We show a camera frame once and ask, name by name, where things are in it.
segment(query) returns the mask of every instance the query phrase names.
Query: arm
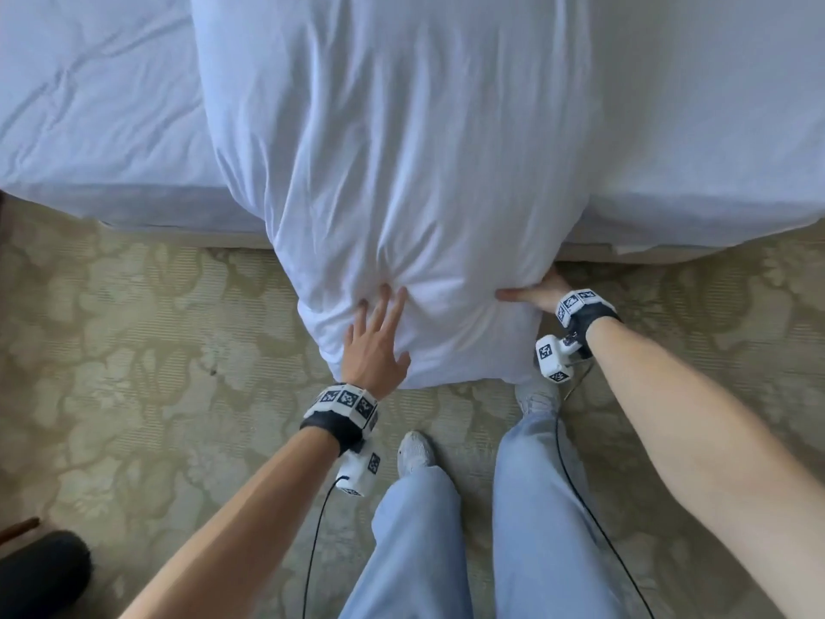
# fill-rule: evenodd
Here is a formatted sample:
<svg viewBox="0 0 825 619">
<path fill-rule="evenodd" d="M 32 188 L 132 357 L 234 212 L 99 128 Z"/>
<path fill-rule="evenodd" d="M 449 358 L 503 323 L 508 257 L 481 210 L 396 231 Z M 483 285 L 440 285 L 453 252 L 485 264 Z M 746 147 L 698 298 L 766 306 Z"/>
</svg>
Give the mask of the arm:
<svg viewBox="0 0 825 619">
<path fill-rule="evenodd" d="M 554 271 L 503 300 L 554 312 L 569 286 Z M 705 375 L 615 319 L 587 343 L 667 488 L 789 617 L 825 605 L 825 489 L 759 418 Z"/>
<path fill-rule="evenodd" d="M 394 356 L 395 329 L 407 298 L 390 290 L 369 324 L 361 302 L 344 339 L 342 380 L 378 399 L 406 377 L 409 354 Z M 226 619 L 253 611 L 257 593 L 292 545 L 313 498 L 341 450 L 320 427 L 299 431 L 172 556 L 121 619 Z"/>
</svg>

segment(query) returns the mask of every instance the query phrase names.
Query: patterned carpet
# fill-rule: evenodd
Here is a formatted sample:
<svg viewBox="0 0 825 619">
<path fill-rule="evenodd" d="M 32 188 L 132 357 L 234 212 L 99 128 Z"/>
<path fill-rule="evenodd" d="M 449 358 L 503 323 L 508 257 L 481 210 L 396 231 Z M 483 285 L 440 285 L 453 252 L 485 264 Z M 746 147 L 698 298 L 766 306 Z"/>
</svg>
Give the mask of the patterned carpet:
<svg viewBox="0 0 825 619">
<path fill-rule="evenodd" d="M 38 514 L 76 530 L 97 572 L 74 615 L 113 617 L 295 431 L 327 368 L 271 252 L 137 242 L 16 202 L 0 233 L 0 526 Z M 825 478 L 825 224 L 672 267 L 565 270 L 725 383 Z M 519 416 L 511 388 L 405 391 L 387 406 L 388 449 L 423 428 L 457 479 L 476 616 L 492 617 L 489 505 L 498 441 Z M 567 413 L 604 524 L 659 619 L 779 616 L 668 495 L 597 371 Z M 344 603 L 378 500 L 331 499 L 312 617 Z M 258 616 L 299 616 L 319 507 Z"/>
</svg>

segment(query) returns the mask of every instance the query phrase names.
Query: shoe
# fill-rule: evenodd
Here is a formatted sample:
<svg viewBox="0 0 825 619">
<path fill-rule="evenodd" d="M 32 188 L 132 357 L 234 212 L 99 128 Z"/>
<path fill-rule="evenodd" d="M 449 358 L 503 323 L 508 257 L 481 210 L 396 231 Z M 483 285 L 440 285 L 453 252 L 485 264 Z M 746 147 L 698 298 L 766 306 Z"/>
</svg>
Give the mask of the shoe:
<svg viewBox="0 0 825 619">
<path fill-rule="evenodd" d="M 556 414 L 562 406 L 562 396 L 559 385 L 550 382 L 538 371 L 533 374 L 530 382 L 516 385 L 516 401 L 521 412 Z"/>
<path fill-rule="evenodd" d="M 413 430 L 407 432 L 398 446 L 398 477 L 404 478 L 419 467 L 436 466 L 436 452 L 427 437 Z"/>
</svg>

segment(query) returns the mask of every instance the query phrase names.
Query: leg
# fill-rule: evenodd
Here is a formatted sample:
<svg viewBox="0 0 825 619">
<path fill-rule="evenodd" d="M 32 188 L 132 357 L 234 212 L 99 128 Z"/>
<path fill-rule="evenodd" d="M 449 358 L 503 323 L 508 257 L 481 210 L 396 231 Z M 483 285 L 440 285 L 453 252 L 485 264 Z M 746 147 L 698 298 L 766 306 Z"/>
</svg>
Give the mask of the leg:
<svg viewBox="0 0 825 619">
<path fill-rule="evenodd" d="M 376 551 L 341 619 L 472 619 L 459 494 L 440 467 L 405 471 L 376 510 Z"/>
<path fill-rule="evenodd" d="M 536 387 L 557 389 L 542 382 L 546 385 L 531 384 L 533 395 Z M 526 413 L 501 440 L 493 487 L 498 617 L 623 617 L 624 607 L 611 586 L 591 522 L 561 472 L 554 432 L 558 392 L 538 408 L 527 404 L 521 393 L 519 403 Z M 570 477 L 587 499 L 584 468 L 561 422 L 559 431 Z"/>
</svg>

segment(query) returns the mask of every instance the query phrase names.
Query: pillow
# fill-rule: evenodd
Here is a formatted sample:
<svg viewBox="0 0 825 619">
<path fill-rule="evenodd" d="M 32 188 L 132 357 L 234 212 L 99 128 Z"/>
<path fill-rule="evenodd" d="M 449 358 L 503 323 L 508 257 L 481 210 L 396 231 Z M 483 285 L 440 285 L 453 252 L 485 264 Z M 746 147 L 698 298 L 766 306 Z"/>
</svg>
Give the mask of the pillow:
<svg viewBox="0 0 825 619">
<path fill-rule="evenodd" d="M 406 285 L 408 388 L 531 376 L 542 278 L 587 200 L 590 0 L 191 0 L 210 132 L 335 377 Z"/>
</svg>

